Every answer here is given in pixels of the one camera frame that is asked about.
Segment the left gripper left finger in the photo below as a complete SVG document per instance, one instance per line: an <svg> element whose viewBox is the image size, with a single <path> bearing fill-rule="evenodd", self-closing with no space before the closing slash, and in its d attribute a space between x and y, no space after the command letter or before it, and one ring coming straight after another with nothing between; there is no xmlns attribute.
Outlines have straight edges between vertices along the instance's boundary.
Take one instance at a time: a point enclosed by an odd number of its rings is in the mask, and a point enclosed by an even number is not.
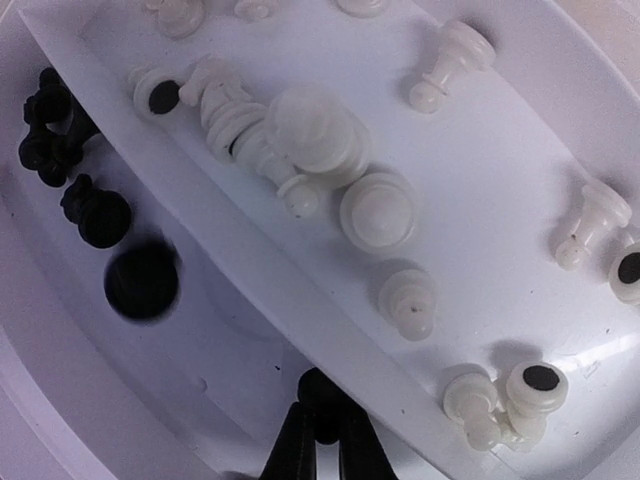
<svg viewBox="0 0 640 480"><path fill-rule="evenodd" d="M260 480L316 480L314 414L300 402L288 410Z"/></svg>

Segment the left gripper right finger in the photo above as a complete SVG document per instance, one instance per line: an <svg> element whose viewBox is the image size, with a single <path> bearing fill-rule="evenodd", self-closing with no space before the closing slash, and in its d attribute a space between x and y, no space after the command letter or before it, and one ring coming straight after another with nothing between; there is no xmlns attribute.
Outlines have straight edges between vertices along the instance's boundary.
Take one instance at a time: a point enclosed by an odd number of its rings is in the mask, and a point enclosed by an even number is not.
<svg viewBox="0 0 640 480"><path fill-rule="evenodd" d="M346 410L340 421L339 476L345 480L395 478L376 431L359 406Z"/></svg>

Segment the black chess piece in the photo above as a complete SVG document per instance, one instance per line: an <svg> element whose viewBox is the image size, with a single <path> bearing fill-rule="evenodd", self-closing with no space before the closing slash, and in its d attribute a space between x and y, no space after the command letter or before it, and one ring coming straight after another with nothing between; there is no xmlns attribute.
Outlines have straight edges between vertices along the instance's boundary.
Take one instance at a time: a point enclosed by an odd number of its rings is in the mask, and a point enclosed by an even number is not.
<svg viewBox="0 0 640 480"><path fill-rule="evenodd" d="M338 442L340 422L351 399L318 368L299 379L297 397L314 414L314 437L322 445Z"/></svg>

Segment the white plastic tray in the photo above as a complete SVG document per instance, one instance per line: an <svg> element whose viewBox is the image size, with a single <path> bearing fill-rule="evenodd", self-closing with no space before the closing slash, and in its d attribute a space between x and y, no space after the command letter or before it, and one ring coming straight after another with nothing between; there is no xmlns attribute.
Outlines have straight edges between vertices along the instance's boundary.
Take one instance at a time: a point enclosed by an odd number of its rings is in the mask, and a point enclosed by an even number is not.
<svg viewBox="0 0 640 480"><path fill-rule="evenodd" d="M267 103L337 96L371 166L417 193L412 238L360 251L341 195L295 219L215 159L197 109L137 114L128 74L212 55ZM112 257L18 160L22 106L54 67L100 129L82 169L121 193L123 242L170 244L161 320L114 312ZM601 180L639 205L639 97L552 1L400 1L356 20L298 1L246 23L213 8L181 41L136 1L14 1L1 18L1 475L257 476L316 366L370 414L403 479L635 479L639 311L608 284L632 222L574 273L552 250Z"/></svg>

